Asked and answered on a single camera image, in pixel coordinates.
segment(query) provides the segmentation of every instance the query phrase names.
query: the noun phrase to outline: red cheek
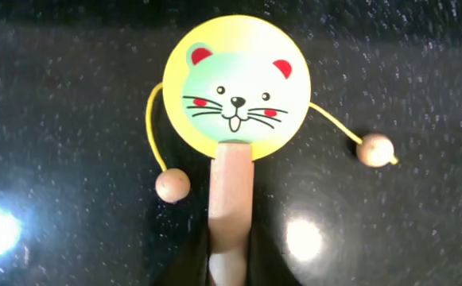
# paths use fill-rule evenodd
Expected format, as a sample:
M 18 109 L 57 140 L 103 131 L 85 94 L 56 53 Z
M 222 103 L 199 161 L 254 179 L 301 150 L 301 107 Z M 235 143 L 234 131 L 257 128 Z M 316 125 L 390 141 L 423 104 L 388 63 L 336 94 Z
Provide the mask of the red cheek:
M 264 115 L 269 117 L 277 116 L 277 111 L 275 110 L 264 110 Z
M 193 104 L 195 104 L 197 106 L 206 106 L 208 104 L 208 102 L 203 100 L 203 99 L 194 99 Z

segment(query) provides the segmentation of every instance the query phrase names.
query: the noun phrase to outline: black whisker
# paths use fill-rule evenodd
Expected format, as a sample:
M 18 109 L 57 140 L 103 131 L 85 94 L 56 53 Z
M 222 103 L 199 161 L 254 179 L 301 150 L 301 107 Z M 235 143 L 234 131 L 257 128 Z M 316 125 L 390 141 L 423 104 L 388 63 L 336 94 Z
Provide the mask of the black whisker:
M 209 110 L 222 110 L 219 107 L 211 107 L 211 106 L 188 106 L 187 109 L 209 109 Z
M 214 101 L 212 101 L 212 100 L 205 99 L 205 98 L 200 98 L 200 97 L 196 97 L 196 96 L 183 96 L 183 99 L 200 99 L 200 100 L 205 100 L 205 101 L 207 101 L 207 102 L 211 102 L 211 103 L 213 103 L 213 104 L 215 104 L 215 105 L 217 105 L 217 106 L 222 107 L 222 105 L 221 105 L 220 103 L 218 103 L 218 102 L 214 102 Z
M 205 115 L 205 114 L 220 114 L 219 111 L 208 111 L 208 112 L 199 112 L 198 114 L 192 114 L 192 117 Z
M 258 121 L 258 122 L 261 122 L 261 123 L 264 123 L 264 124 L 268 125 L 269 127 L 271 127 L 271 129 L 275 129 L 275 128 L 274 128 L 274 127 L 273 127 L 273 126 L 270 124 L 270 123 L 268 123 L 268 122 L 264 122 L 264 121 L 263 121 L 263 120 L 261 120 L 261 119 L 253 118 L 253 117 L 251 117 L 251 116 L 250 116 L 250 117 L 248 117 L 248 118 L 250 118 L 250 119 L 254 119 L 255 121 Z
M 271 120 L 274 120 L 276 122 L 281 122 L 280 119 L 276 119 L 276 118 L 272 118 L 270 116 L 267 116 L 267 115 L 262 115 L 262 114 L 252 114 L 252 113 L 249 113 L 248 115 L 255 115 L 255 116 L 260 116 L 260 117 L 264 117 L 264 118 L 268 118 L 268 119 L 271 119 Z
M 255 110 L 275 110 L 275 111 L 282 112 L 282 113 L 288 113 L 285 110 L 277 110 L 274 108 L 250 108 L 248 111 L 255 111 Z

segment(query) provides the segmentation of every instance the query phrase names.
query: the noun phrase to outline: speckled black countertop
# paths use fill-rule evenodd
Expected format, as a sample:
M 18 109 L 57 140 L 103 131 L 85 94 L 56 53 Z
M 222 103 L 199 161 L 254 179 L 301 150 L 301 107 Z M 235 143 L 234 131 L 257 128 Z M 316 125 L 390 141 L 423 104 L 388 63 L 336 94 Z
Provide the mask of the speckled black countertop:
M 312 100 L 358 133 L 387 134 L 400 159 L 364 167 L 347 138 L 310 111 L 286 147 L 256 163 L 254 220 L 295 277 L 462 285 L 461 4 L 207 4 L 189 17 L 190 2 L 111 2 L 100 12 L 35 3 L 0 2 L 0 211 L 21 224 L 0 255 L 1 286 L 151 285 L 205 223 L 209 159 L 158 107 L 161 151 L 192 181 L 187 199 L 163 203 L 143 112 L 187 29 L 232 12 L 292 33 L 309 61 Z M 151 25 L 139 25 L 145 10 Z M 309 259 L 284 251 L 297 219 L 320 235 Z

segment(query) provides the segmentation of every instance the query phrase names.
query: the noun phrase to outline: yellow string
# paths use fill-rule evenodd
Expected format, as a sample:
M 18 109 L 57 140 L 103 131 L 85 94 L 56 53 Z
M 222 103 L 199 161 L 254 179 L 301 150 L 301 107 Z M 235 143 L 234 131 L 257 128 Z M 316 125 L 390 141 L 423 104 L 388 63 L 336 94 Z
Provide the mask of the yellow string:
M 334 118 L 331 114 L 329 114 L 322 107 L 320 107 L 317 104 L 312 103 L 312 102 L 310 103 L 310 107 L 312 107 L 314 110 L 317 110 L 320 114 L 322 114 L 324 117 L 326 117 L 330 122 L 335 124 L 335 126 L 338 129 L 342 130 L 342 132 L 344 132 L 347 136 L 349 136 L 349 138 L 351 138 L 354 142 L 356 142 L 356 144 L 358 144 L 358 145 L 363 144 L 363 140 L 360 137 L 356 136 L 356 134 L 351 132 L 346 126 L 344 126 L 344 124 L 339 122 L 338 119 Z M 394 156 L 393 159 L 390 161 L 390 163 L 391 164 L 397 164 L 398 163 L 397 157 Z
M 153 124 L 151 122 L 151 114 L 153 113 L 154 99 L 157 97 L 160 89 L 161 83 L 157 84 L 157 86 L 154 87 L 154 89 L 151 91 L 151 95 L 149 95 L 148 102 L 146 104 L 146 134 L 148 136 L 149 146 L 151 146 L 154 158 L 157 160 L 161 170 L 164 172 L 165 170 L 167 170 L 167 166 L 165 165 L 164 160 L 161 158 L 160 152 L 158 152 L 157 143 L 154 141 L 153 137 Z

